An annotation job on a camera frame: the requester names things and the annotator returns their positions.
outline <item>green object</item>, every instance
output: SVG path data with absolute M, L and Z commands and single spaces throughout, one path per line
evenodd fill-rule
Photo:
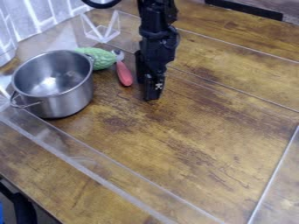
M 85 53 L 95 58 L 93 70 L 101 70 L 111 67 L 117 62 L 117 56 L 100 48 L 81 47 L 75 50 L 79 53 Z

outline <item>pot rim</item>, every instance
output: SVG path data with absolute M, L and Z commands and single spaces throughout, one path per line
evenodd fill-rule
M 32 94 L 27 94 L 27 93 L 25 93 L 24 91 L 21 91 L 21 90 L 19 89 L 19 87 L 16 87 L 16 85 L 15 85 L 15 76 L 16 76 L 19 70 L 20 70 L 20 69 L 23 68 L 23 66 L 24 66 L 28 62 L 31 62 L 32 60 L 40 58 L 40 57 L 41 57 L 43 55 L 45 55 L 45 54 L 56 53 L 56 52 L 69 52 L 69 53 L 75 53 L 75 54 L 80 55 L 81 57 L 84 57 L 84 58 L 87 59 L 88 64 L 89 64 L 89 70 L 88 70 L 88 75 L 87 75 L 87 77 L 84 78 L 84 80 L 83 80 L 75 87 L 69 88 L 68 90 L 65 90 L 65 91 L 63 91 L 63 92 L 60 92 L 60 93 L 57 93 L 57 94 L 48 94 L 48 95 L 41 95 L 41 96 L 39 96 L 39 95 L 32 95 Z M 12 76 L 12 86 L 13 86 L 15 91 L 16 91 L 20 95 L 25 95 L 25 96 L 29 96 L 29 97 L 32 97 L 32 98 L 48 98 L 48 97 L 55 97 L 55 96 L 59 96 L 59 95 L 65 95 L 68 92 L 71 92 L 72 90 L 75 90 L 79 86 L 81 86 L 81 84 L 89 79 L 89 76 L 92 75 L 92 68 L 93 68 L 93 62 L 92 62 L 92 60 L 89 59 L 89 56 L 85 55 L 84 53 L 75 52 L 75 51 L 72 51 L 72 50 L 56 50 L 56 51 L 44 52 L 44 53 L 41 53 L 41 54 L 33 56 L 32 58 L 29 58 L 29 59 L 28 59 L 28 60 L 27 60 L 27 61 L 25 61 L 25 62 L 16 68 L 16 70 L 13 71 L 13 76 Z

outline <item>wooden tabletop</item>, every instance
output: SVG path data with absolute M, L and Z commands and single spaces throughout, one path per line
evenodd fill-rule
M 123 88 L 111 67 L 95 73 L 84 110 L 48 122 L 217 219 L 247 223 L 299 121 L 299 28 L 176 2 L 185 31 L 161 99 L 143 101 L 141 87 Z M 136 14 L 135 1 L 117 8 Z M 64 47 L 73 21 L 20 43 L 0 74 L 53 44 Z M 125 63 L 133 70 L 129 53 Z M 159 222 L 3 123 L 0 129 L 0 175 L 63 223 Z

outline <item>white curtain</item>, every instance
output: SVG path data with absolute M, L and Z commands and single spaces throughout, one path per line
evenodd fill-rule
M 17 42 L 89 10 L 80 0 L 0 0 L 0 66 Z

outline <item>stainless steel pot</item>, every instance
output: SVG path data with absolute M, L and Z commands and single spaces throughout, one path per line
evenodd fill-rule
M 64 50 L 29 59 L 13 72 L 11 106 L 41 118 L 79 112 L 93 95 L 92 65 L 91 56 Z

